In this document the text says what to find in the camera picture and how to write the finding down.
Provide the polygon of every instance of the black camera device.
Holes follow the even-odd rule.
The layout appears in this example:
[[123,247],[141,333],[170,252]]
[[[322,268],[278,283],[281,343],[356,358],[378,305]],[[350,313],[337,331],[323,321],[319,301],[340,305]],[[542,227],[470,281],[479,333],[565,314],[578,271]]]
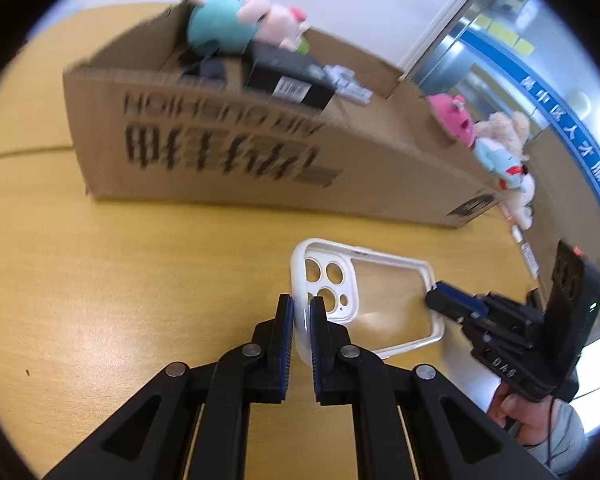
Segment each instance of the black camera device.
[[437,282],[429,308],[462,324],[472,356],[513,391],[533,402],[570,402],[578,391],[576,364],[600,310],[600,272],[563,240],[546,310],[490,292],[471,296]]

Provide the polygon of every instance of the metal screw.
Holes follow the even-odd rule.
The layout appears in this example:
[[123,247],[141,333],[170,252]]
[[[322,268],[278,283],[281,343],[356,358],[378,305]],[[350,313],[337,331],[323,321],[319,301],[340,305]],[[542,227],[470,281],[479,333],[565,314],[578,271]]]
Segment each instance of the metal screw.
[[342,357],[352,359],[360,355],[360,348],[355,345],[344,345],[340,348],[340,353],[342,354]]
[[429,381],[436,376],[436,369],[430,365],[420,365],[416,368],[416,375],[425,381]]
[[168,364],[164,369],[164,373],[169,377],[180,377],[186,371],[187,365],[178,361]]
[[260,355],[260,352],[262,352],[262,348],[257,343],[247,343],[242,347],[242,355],[247,357],[256,357],[256,355]]

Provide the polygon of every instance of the pink plush hat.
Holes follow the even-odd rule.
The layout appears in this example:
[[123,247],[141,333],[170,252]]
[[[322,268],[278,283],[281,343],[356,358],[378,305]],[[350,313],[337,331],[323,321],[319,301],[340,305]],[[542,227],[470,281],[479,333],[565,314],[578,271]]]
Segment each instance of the pink plush hat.
[[474,119],[464,108],[466,101],[461,95],[451,97],[449,94],[427,96],[437,121],[453,140],[459,140],[467,147],[475,141]]

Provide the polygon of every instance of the brown cardboard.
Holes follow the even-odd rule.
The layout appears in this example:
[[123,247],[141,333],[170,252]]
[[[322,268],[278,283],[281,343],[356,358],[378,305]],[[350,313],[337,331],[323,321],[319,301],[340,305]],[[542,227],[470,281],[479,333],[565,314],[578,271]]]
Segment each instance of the brown cardboard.
[[320,62],[352,67],[378,92],[367,107],[334,97],[317,114],[245,91],[235,61],[226,63],[226,86],[180,78],[187,15],[187,6],[174,7],[65,71],[69,124],[92,196],[308,208],[451,226],[499,199],[481,167],[456,167],[455,148],[431,140],[442,130],[427,120],[426,102],[411,95],[409,83],[398,84],[397,69],[384,61],[324,33],[308,34]]

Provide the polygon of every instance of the plush toy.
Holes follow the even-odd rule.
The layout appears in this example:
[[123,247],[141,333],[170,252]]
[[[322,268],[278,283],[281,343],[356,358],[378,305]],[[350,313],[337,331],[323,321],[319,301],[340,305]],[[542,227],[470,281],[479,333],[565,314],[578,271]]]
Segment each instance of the plush toy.
[[199,56],[241,54],[251,40],[291,51],[308,50],[302,40],[307,30],[300,9],[269,0],[190,0],[195,4],[187,25],[187,41]]
[[519,160],[528,160],[523,154],[523,146],[529,137],[529,118],[522,112],[513,112],[511,117],[503,112],[496,112],[487,121],[475,124],[476,137],[487,137],[497,140]]
[[474,155],[489,173],[500,179],[500,189],[522,188],[525,176],[522,163],[501,142],[478,137],[475,139]]
[[474,145],[474,120],[464,109],[465,100],[461,95],[437,94],[426,97],[433,115],[446,134],[459,140],[467,147]]
[[533,221],[533,212],[529,203],[534,197],[535,192],[536,181],[530,174],[526,174],[522,178],[522,187],[506,191],[503,200],[511,217],[525,231],[531,227]]

